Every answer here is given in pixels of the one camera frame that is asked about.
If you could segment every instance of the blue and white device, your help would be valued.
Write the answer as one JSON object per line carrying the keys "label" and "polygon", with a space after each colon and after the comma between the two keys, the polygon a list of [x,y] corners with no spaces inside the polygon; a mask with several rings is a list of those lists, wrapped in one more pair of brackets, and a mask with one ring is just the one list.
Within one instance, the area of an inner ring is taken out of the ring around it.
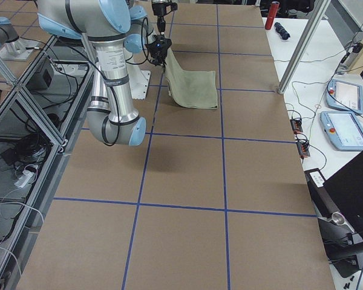
{"label": "blue and white device", "polygon": [[363,128],[354,112],[321,112],[320,118],[324,131],[338,150],[363,150]]}
{"label": "blue and white device", "polygon": [[331,80],[325,92],[328,106],[333,109],[363,114],[363,88],[354,83]]}

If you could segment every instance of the device screen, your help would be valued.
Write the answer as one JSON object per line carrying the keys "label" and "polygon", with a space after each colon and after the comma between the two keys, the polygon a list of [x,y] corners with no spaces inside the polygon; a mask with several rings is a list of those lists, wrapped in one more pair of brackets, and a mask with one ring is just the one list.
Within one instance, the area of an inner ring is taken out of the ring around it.
{"label": "device screen", "polygon": [[328,114],[343,146],[363,146],[363,135],[351,114]]}
{"label": "device screen", "polygon": [[359,109],[359,87],[351,85],[349,83],[336,82],[336,94],[335,98],[340,103],[353,110]]}

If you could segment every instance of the black tool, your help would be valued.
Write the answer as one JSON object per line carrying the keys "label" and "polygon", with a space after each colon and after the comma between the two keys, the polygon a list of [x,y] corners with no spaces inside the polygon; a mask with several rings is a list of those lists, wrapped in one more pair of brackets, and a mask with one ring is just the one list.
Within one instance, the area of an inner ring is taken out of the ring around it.
{"label": "black tool", "polygon": [[276,28],[276,32],[281,36],[282,39],[287,40],[290,37],[290,34],[279,22],[274,23],[274,27]]}

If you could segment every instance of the towel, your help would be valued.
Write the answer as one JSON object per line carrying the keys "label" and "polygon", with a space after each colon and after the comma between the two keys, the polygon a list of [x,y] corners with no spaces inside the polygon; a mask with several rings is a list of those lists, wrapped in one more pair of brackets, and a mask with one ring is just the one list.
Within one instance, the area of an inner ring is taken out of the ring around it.
{"label": "towel", "polygon": [[196,109],[218,107],[215,71],[185,71],[171,49],[165,62],[165,78],[171,96],[179,106]]}

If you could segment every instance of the red thermos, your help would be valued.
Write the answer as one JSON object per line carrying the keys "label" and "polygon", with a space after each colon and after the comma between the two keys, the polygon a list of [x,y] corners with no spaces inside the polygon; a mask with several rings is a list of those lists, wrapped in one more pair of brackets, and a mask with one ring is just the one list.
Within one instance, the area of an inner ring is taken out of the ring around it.
{"label": "red thermos", "polygon": [[273,21],[276,17],[278,7],[280,6],[280,3],[278,1],[273,1],[270,5],[269,14],[267,15],[266,23],[265,23],[265,29],[270,30],[273,25]]}

